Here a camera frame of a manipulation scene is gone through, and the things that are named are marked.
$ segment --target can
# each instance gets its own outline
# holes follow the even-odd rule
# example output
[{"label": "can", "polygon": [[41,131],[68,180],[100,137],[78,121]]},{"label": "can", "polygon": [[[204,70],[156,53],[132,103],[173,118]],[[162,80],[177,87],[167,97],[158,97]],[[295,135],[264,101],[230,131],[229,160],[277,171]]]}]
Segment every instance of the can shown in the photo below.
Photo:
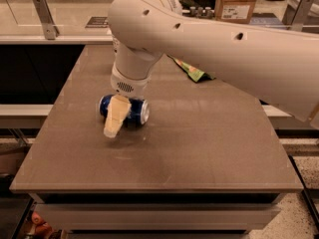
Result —
[{"label": "can", "polygon": [[[100,100],[100,114],[105,118],[108,116],[108,106],[113,95],[107,95]],[[144,124],[150,116],[149,103],[146,100],[129,99],[131,108],[126,121],[136,124]]]}]

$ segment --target gray table surface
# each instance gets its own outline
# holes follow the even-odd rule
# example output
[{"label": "gray table surface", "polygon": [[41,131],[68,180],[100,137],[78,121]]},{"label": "gray table surface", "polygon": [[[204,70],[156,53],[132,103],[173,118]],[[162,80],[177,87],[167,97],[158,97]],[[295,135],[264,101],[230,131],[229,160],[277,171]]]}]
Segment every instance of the gray table surface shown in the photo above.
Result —
[{"label": "gray table surface", "polygon": [[302,186],[259,101],[220,81],[193,83],[167,56],[145,92],[146,125],[103,135],[112,46],[87,46],[25,158],[15,192],[258,191]]}]

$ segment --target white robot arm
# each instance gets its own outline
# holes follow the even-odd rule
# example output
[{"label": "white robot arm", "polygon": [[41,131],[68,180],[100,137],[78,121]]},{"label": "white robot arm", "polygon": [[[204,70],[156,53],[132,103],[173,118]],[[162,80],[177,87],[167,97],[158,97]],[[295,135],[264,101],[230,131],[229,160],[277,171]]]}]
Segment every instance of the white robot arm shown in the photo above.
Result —
[{"label": "white robot arm", "polygon": [[140,98],[162,53],[319,128],[319,36],[181,16],[177,0],[115,0],[112,86]]}]

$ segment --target blue and white object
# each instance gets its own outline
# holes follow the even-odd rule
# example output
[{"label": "blue and white object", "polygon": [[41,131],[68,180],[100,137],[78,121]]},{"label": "blue and white object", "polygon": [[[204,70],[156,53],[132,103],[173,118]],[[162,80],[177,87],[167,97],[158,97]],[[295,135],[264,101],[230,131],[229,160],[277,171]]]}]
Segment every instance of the blue and white object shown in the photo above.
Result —
[{"label": "blue and white object", "polygon": [[[105,118],[108,116],[108,106],[113,95],[107,95],[100,100],[100,114]],[[150,115],[149,103],[146,100],[129,99],[131,109],[127,115],[127,122],[144,124],[148,121]]]}]

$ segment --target table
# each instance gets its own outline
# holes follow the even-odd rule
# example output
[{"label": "table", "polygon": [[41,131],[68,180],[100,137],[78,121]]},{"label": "table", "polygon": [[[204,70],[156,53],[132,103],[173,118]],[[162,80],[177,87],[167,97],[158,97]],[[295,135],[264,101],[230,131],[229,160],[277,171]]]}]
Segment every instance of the table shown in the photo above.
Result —
[{"label": "table", "polygon": [[11,190],[57,228],[263,228],[302,185],[258,99],[221,80],[193,83],[167,56],[145,92],[151,116],[103,135],[111,45],[87,45]]}]

